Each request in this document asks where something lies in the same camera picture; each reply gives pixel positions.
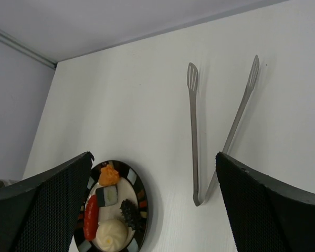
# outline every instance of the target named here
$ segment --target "orange food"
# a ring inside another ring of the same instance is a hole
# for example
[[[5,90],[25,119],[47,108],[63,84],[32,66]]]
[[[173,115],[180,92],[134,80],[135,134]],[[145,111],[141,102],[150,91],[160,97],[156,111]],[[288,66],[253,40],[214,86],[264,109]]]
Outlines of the orange food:
[[[139,202],[139,207],[146,207],[147,206],[147,201],[141,201]]]
[[[101,186],[115,185],[119,180],[119,172],[117,172],[112,165],[108,164],[101,169],[101,174],[98,179]]]

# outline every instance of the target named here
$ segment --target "black plate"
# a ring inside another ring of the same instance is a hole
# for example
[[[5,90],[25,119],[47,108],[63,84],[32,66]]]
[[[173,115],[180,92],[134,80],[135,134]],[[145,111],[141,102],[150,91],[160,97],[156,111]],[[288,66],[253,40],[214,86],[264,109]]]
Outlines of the black plate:
[[[141,218],[141,229],[142,231],[136,231],[133,238],[128,243],[128,245],[122,249],[120,252],[138,252],[143,245],[145,235],[147,232],[147,221],[148,221],[148,202],[146,197],[146,191],[144,189],[143,183],[138,176],[138,174],[129,165],[120,161],[106,161],[98,164],[91,170],[91,175],[89,183],[87,185],[83,203],[80,209],[80,215],[78,217],[77,225],[74,232],[74,238],[79,252],[100,252],[101,250],[97,248],[93,242],[87,241],[84,237],[83,225],[84,225],[84,211],[86,200],[90,195],[91,189],[96,185],[100,175],[100,169],[106,165],[113,165],[114,169],[119,172],[119,175],[126,179],[133,187],[137,201],[138,209],[142,216]]]

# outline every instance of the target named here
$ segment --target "white wall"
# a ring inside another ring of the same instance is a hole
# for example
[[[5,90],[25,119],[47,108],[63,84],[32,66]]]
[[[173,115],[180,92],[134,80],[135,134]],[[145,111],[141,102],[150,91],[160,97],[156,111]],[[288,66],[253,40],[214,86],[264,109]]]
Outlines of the white wall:
[[[0,43],[0,179],[22,178],[54,73]]]

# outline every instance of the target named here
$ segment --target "red sausage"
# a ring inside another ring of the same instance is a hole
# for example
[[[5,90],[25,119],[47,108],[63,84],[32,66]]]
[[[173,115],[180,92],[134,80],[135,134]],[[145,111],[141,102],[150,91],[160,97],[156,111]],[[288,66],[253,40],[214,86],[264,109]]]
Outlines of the red sausage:
[[[91,241],[96,237],[98,228],[98,212],[99,207],[97,205],[97,196],[93,195],[88,201],[84,214],[84,236],[88,241]]]

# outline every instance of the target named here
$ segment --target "white tabletop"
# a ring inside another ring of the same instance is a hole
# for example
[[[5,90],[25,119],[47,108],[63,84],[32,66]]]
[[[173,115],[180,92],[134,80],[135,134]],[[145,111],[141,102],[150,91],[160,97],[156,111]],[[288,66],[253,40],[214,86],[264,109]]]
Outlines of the white tabletop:
[[[125,161],[144,180],[150,201],[141,251],[235,251],[220,190],[204,206],[192,201],[187,65],[200,70],[202,192],[258,54],[258,86],[230,154],[315,193],[315,8],[309,4],[288,1],[61,62],[25,177],[84,151],[95,164]],[[70,251],[77,251],[74,243]]]

